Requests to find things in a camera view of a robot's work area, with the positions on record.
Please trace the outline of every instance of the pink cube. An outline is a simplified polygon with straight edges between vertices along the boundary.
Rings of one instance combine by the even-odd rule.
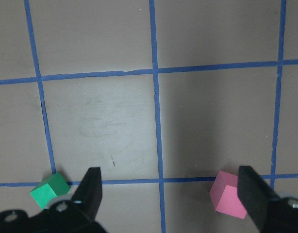
[[[238,177],[219,171],[210,192],[215,210],[244,219],[247,211],[237,197]]]

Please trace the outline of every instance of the screw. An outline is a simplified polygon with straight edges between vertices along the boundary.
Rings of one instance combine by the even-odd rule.
[[[8,215],[7,217],[4,218],[4,221],[12,222],[16,219],[17,219],[17,214],[15,213],[15,211],[13,211],[10,215]]]
[[[67,206],[66,203],[63,201],[61,204],[59,204],[59,205],[56,207],[56,210],[57,210],[58,212],[62,212],[62,211],[65,211],[67,208],[68,208],[68,206]]]
[[[298,201],[296,199],[289,199],[288,205],[290,205],[294,209],[298,209]]]

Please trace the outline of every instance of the gray floor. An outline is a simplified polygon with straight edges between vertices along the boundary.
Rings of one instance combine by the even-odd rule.
[[[280,0],[151,1],[159,70],[152,69],[149,0],[32,0],[41,76],[24,2],[0,0],[0,211],[40,211],[29,192],[51,174],[48,148],[67,181],[81,180],[90,166],[101,167],[103,180],[148,179],[103,185],[97,220],[114,233],[164,232],[162,176],[236,174],[239,165],[271,174]],[[284,25],[283,59],[293,60],[282,67],[274,165],[287,175],[273,177],[277,191],[298,196],[298,0],[287,0]],[[229,63],[235,67],[219,65]],[[109,72],[118,70],[132,75]],[[248,216],[215,212],[212,184],[164,183],[166,232],[257,232]]]

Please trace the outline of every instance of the blue tape line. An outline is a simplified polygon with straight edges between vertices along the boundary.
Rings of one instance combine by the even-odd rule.
[[[279,54],[278,62],[279,65],[283,65],[284,58],[284,32],[285,32],[285,21],[286,21],[286,0],[281,0],[281,18],[280,18],[280,36],[279,36]]]
[[[36,187],[38,182],[0,183],[0,187]]]
[[[277,174],[274,175],[276,179],[290,179],[298,178],[297,174]],[[261,175],[265,180],[271,179],[272,175]],[[188,182],[207,182],[214,181],[216,176],[208,177],[188,177],[188,178],[163,178],[163,179],[134,179],[134,180],[107,180],[102,181],[102,184],[137,184],[137,183],[188,183]],[[38,182],[25,182],[25,183],[0,183],[0,187],[33,187],[37,186]],[[80,181],[68,181],[68,185],[79,185]]]
[[[275,187],[275,173],[277,160],[277,143],[279,136],[279,121],[280,121],[280,106],[281,106],[281,78],[283,70],[284,57],[284,30],[286,21],[286,0],[281,0],[281,18],[280,18],[280,37],[279,37],[279,53],[278,53],[278,67],[275,93],[275,110],[274,110],[274,127],[273,127],[273,141],[272,141],[272,156],[271,156],[271,175],[270,186]]]
[[[42,76],[42,81],[62,80],[62,79],[82,79],[87,77],[111,77],[111,76],[128,76],[128,75],[142,75],[152,74],[152,69],[138,69],[133,71],[105,71],[105,72],[91,72],[79,74],[55,74]]]
[[[159,70],[158,70],[158,49],[157,49],[157,34],[156,34],[156,24],[155,24],[154,0],[149,0],[149,11],[150,11],[152,68],[153,68],[155,127],[156,127],[157,153],[158,153],[158,172],[159,172],[159,179],[163,179],[160,97],[159,97],[159,73],[158,73],[159,72]],[[162,183],[162,182],[159,183],[159,195],[160,195],[161,232],[166,233],[164,183]]]
[[[37,56],[36,43],[35,43],[34,34],[33,34],[33,21],[32,21],[30,6],[29,6],[29,0],[24,0],[24,6],[25,6],[25,10],[26,10],[26,20],[27,20],[27,27],[28,27],[28,33],[29,33],[29,40],[30,40],[31,49],[32,49],[33,64],[34,64],[34,69],[36,72],[39,96],[40,96],[40,101],[41,101],[42,116],[43,116],[43,123],[44,123],[46,141],[47,141],[49,158],[50,158],[50,165],[51,165],[52,174],[54,174],[56,172],[56,168],[55,168],[55,162],[54,162],[52,142],[51,142],[51,137],[50,137],[48,116],[47,116],[46,105],[45,105],[45,100],[44,100],[43,84],[41,81],[41,74],[40,74],[40,69],[39,69],[39,61],[38,61],[38,56]]]
[[[295,179],[298,178],[298,174],[276,174],[276,179]]]
[[[219,69],[236,69],[236,68],[252,68],[252,67],[275,67],[277,62],[243,62],[243,63],[229,63],[217,65],[205,65],[194,67],[171,67],[159,68],[159,73],[178,73],[178,72],[193,72],[193,71],[206,71],[206,70],[219,70]]]
[[[20,78],[20,79],[6,79],[0,80],[0,85],[16,84],[16,83],[34,83],[37,81],[36,77]]]
[[[283,65],[298,65],[298,59],[284,60]]]

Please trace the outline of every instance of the grid line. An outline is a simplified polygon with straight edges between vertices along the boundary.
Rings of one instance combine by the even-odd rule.
[[[181,72],[197,72],[197,71],[209,71],[220,69],[237,69],[237,68],[258,68],[258,67],[277,67],[278,62],[243,62],[243,63],[228,63],[228,64],[215,64],[215,65],[202,65],[192,67],[165,67],[158,68],[158,73],[181,73]],[[283,66],[298,65],[298,59],[283,60]],[[143,75],[153,74],[153,69],[137,69],[132,71],[102,71],[102,72],[90,72],[90,73],[74,73],[74,74],[53,74],[41,76],[41,81],[52,80],[65,80],[65,79],[83,79],[88,77],[114,77],[114,76],[131,76],[131,75]],[[34,83],[37,82],[36,77],[17,78],[0,80],[0,85],[17,84],[17,83]]]
[[[295,174],[275,174],[261,175],[264,180],[275,179],[298,179],[298,173]],[[208,177],[187,177],[187,178],[163,178],[163,179],[133,179],[133,180],[105,180],[102,184],[138,184],[138,183],[187,183],[187,182],[208,182],[214,181],[216,176]],[[80,181],[68,181],[69,185],[79,185]],[[18,182],[18,183],[0,183],[0,187],[36,187],[39,182]]]
[[[161,232],[166,233],[165,201],[164,201],[165,196],[164,196],[163,159],[162,159],[162,137],[161,137],[161,118],[160,118],[158,49],[157,49],[157,34],[156,34],[156,24],[155,24],[154,0],[149,0],[149,11],[150,11],[152,68],[153,68],[155,129],[156,129],[156,137],[157,137],[157,154],[158,154],[160,219],[161,219]]]
[[[47,111],[46,111],[46,104],[45,104],[45,100],[44,100],[43,84],[42,84],[41,73],[40,73],[40,69],[39,69],[39,61],[38,61],[36,43],[35,43],[34,34],[33,34],[33,21],[32,21],[30,6],[29,6],[29,0],[24,0],[24,6],[25,6],[25,11],[26,11],[26,20],[27,20],[29,41],[31,44],[32,56],[33,56],[33,65],[34,65],[34,69],[36,72],[36,79],[37,79],[37,83],[38,83],[43,124],[44,124],[44,128],[45,128],[51,171],[52,171],[52,174],[54,174],[54,173],[56,173],[55,161],[54,161],[52,141],[51,141],[51,136],[50,136],[48,116],[47,116]]]
[[[276,173],[276,149],[279,136],[279,121],[280,121],[280,106],[281,106],[281,78],[283,70],[283,56],[284,56],[284,30],[286,21],[286,0],[281,0],[281,16],[280,16],[280,34],[279,34],[279,52],[278,52],[278,66],[276,79],[276,93],[275,93],[275,109],[274,109],[274,126],[273,126],[273,141],[272,141],[272,155],[271,155],[271,188],[275,187],[275,173]]]

